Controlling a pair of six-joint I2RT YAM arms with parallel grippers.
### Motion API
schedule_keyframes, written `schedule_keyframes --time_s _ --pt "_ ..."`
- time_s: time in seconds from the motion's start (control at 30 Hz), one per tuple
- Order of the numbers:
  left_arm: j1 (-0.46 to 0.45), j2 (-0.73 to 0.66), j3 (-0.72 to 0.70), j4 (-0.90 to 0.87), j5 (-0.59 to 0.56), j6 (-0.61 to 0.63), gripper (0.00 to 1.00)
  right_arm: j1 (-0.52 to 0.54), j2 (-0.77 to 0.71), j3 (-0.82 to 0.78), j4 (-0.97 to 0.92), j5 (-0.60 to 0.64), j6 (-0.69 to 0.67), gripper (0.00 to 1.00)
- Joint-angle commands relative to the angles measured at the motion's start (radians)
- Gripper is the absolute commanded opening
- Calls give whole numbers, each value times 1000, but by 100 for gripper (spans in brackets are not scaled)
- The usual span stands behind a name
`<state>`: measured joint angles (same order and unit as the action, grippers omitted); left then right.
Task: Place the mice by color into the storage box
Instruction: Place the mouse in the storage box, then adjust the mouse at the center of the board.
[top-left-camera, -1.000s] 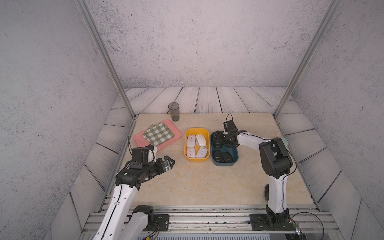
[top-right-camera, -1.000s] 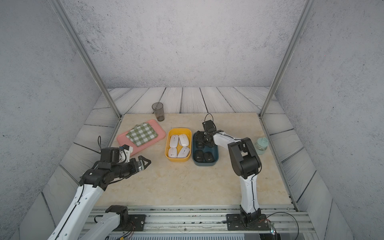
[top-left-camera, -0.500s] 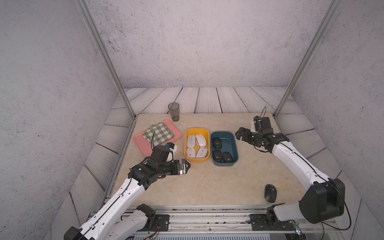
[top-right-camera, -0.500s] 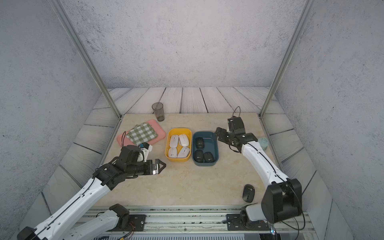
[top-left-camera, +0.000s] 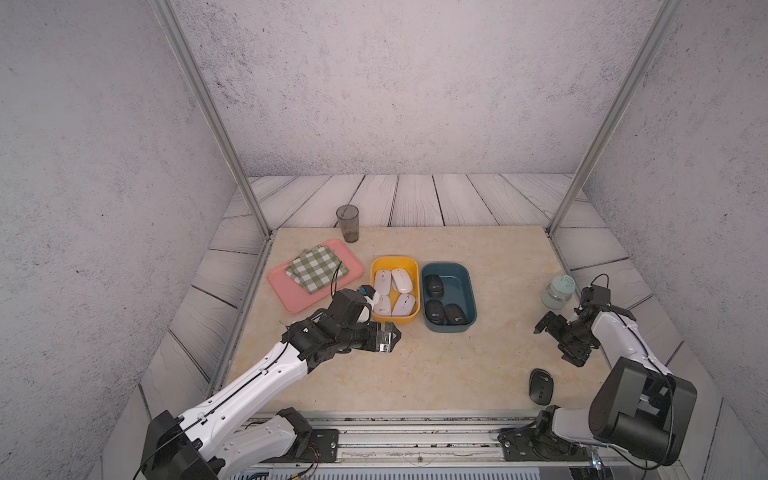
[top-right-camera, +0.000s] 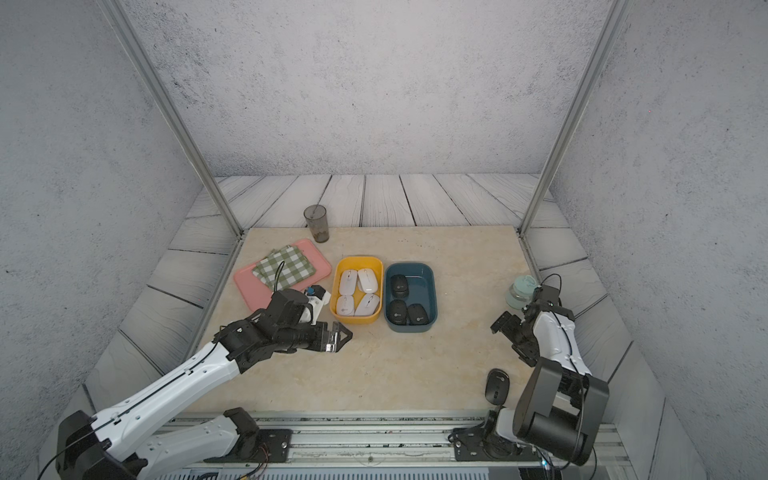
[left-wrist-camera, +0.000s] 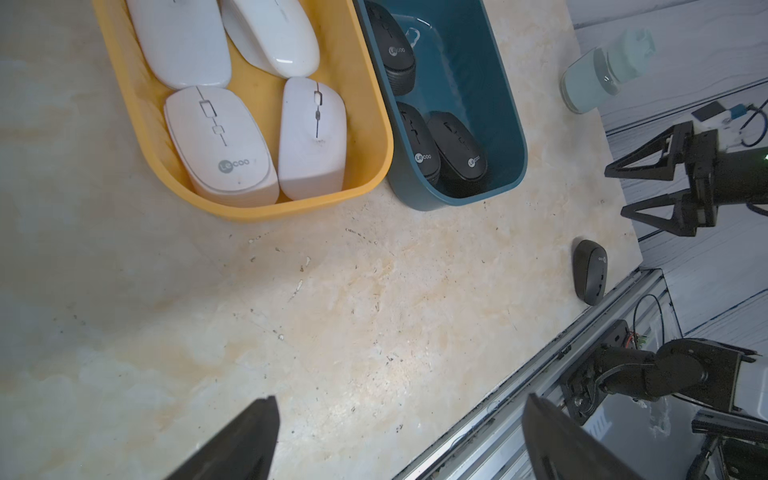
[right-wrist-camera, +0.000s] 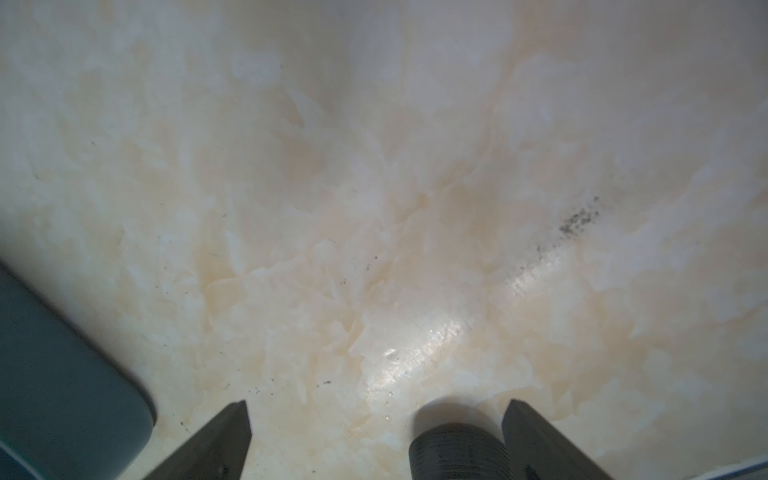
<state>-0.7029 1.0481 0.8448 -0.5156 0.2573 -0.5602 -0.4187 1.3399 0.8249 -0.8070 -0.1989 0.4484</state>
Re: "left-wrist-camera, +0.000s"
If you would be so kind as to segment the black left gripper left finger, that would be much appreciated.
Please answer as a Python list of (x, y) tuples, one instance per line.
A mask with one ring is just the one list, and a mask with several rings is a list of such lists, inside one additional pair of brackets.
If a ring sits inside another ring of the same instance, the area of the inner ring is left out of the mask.
[(267, 479), (279, 428), (277, 399), (257, 399), (167, 479)]

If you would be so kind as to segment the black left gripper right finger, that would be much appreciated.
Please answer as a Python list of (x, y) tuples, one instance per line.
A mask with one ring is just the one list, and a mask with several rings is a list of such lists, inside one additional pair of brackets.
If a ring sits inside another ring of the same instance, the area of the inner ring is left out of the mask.
[(641, 479), (545, 398), (527, 397), (522, 428), (536, 479)]

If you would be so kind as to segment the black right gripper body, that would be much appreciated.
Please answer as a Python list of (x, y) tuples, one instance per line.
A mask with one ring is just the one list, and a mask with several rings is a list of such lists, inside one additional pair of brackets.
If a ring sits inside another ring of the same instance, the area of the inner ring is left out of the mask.
[(687, 152), (690, 189), (683, 213), (690, 228), (715, 226), (718, 209), (724, 205), (744, 204), (767, 215), (767, 149), (722, 152), (718, 139), (715, 130), (696, 134)]

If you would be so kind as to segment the black mouse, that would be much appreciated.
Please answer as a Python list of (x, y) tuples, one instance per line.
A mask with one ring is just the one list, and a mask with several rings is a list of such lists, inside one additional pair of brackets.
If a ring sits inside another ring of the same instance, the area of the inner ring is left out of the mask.
[(431, 131), (421, 113), (404, 102), (397, 103), (407, 138), (421, 174), (435, 186), (440, 177), (441, 158)]
[(441, 179), (455, 189), (476, 189), (488, 171), (487, 156), (470, 130), (450, 112), (432, 112), (427, 126), (441, 159)]
[(572, 271), (577, 297), (590, 306), (597, 305), (607, 284), (607, 251), (595, 241), (578, 241), (573, 251)]
[(382, 5), (365, 2), (376, 44), (395, 96), (410, 93), (416, 79), (416, 59), (404, 31)]

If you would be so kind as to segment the white mouse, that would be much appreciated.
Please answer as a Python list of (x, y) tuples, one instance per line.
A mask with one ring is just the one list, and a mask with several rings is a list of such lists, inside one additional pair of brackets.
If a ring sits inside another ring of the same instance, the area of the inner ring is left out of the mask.
[(218, 2), (128, 0), (144, 57), (167, 87), (226, 87), (232, 78)]
[(166, 124), (195, 192), (217, 204), (273, 205), (280, 195), (266, 140), (232, 91), (193, 86), (170, 95)]
[(252, 66), (284, 79), (318, 69), (317, 37), (298, 1), (223, 0), (220, 10), (230, 40)]
[(342, 190), (347, 116), (340, 95), (311, 78), (292, 77), (283, 91), (278, 179), (291, 200)]

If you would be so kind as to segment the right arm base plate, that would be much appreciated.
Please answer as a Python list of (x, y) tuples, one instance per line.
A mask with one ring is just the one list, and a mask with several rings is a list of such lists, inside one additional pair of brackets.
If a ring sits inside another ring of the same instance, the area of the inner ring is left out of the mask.
[(631, 348), (631, 333), (628, 323), (615, 320), (609, 328), (592, 343), (575, 362), (559, 377), (568, 415), (583, 426), (608, 396), (597, 379), (610, 368), (628, 363), (620, 350)]

